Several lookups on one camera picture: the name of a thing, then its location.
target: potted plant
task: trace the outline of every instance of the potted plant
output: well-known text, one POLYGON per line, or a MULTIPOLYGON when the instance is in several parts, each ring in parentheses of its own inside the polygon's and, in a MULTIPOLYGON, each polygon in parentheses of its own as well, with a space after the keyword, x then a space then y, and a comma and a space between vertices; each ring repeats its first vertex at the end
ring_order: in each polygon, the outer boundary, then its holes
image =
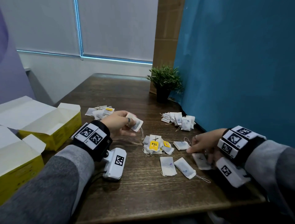
POLYGON ((165 103, 172 90, 182 91, 181 79, 178 75, 178 68, 171 68, 163 65, 161 68, 152 67, 149 70, 152 75, 148 75, 147 79, 152 81, 157 89, 157 102, 165 103))

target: wrist-mounted device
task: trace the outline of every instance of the wrist-mounted device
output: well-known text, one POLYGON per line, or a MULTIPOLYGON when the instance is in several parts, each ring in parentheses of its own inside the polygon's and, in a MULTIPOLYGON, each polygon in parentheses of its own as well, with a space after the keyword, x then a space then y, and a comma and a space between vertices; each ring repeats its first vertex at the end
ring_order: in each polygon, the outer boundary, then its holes
POLYGON ((121 148, 108 150, 113 141, 109 129, 102 122, 94 120, 90 124, 85 123, 71 139, 72 145, 87 151, 94 161, 106 162, 104 178, 119 180, 122 177, 126 151, 121 148))
POLYGON ((243 165, 253 150, 263 143, 266 137, 241 126, 227 129, 217 146, 226 157, 220 158, 216 166, 234 187, 239 187, 251 180, 246 171, 237 168, 243 165))

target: open yellow cardboard box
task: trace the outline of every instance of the open yellow cardboard box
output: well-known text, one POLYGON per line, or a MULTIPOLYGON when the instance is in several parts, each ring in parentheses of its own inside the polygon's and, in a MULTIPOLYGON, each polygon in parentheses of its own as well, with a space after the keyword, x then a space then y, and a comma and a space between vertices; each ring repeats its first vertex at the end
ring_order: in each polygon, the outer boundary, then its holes
POLYGON ((60 103, 52 107, 24 96, 0 104, 0 125, 18 130, 22 139, 33 134, 56 151, 81 125, 80 106, 60 103))
POLYGON ((45 143, 30 134, 20 140, 0 126, 0 205, 44 167, 41 152, 45 143))

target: black pot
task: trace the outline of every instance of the black pot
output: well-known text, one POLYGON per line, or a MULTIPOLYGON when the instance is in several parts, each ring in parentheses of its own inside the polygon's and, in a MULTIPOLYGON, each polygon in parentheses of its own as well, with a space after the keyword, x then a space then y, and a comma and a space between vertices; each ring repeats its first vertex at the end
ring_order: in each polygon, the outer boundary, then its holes
POLYGON ((167 90, 164 88, 157 88, 157 102, 158 103, 166 103, 168 101, 168 96, 171 90, 167 90))

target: dark brown tabletop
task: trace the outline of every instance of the dark brown tabletop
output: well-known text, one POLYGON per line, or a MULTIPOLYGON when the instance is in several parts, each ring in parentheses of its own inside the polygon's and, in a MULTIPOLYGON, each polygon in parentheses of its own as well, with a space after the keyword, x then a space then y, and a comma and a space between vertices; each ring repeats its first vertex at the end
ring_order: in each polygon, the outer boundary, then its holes
MULTIPOLYGON (((115 110, 127 110, 144 121, 144 136, 161 135, 170 143, 183 141, 201 133, 195 126, 190 132, 177 131, 174 124, 161 121, 160 113, 180 112, 180 106, 172 101, 167 104, 156 102, 156 96, 149 93, 150 82, 145 78, 94 74, 66 95, 60 102, 79 104, 82 123, 91 122, 85 116, 89 107, 108 105, 115 110)), ((232 187, 218 170, 201 171, 191 155, 174 150, 173 160, 183 157, 196 169, 199 176, 187 179, 178 169, 177 175, 161 175, 160 157, 147 156, 142 152, 142 135, 118 137, 111 149, 120 147, 127 152, 122 178, 117 182, 98 178, 86 190, 74 214, 75 223, 109 223, 127 220, 152 219, 184 215, 209 210, 226 209, 233 206, 255 204, 265 201, 251 184, 239 189, 232 187)), ((53 152, 44 152, 46 161, 53 152)), ((96 173, 102 171, 103 163, 96 164, 96 173)))

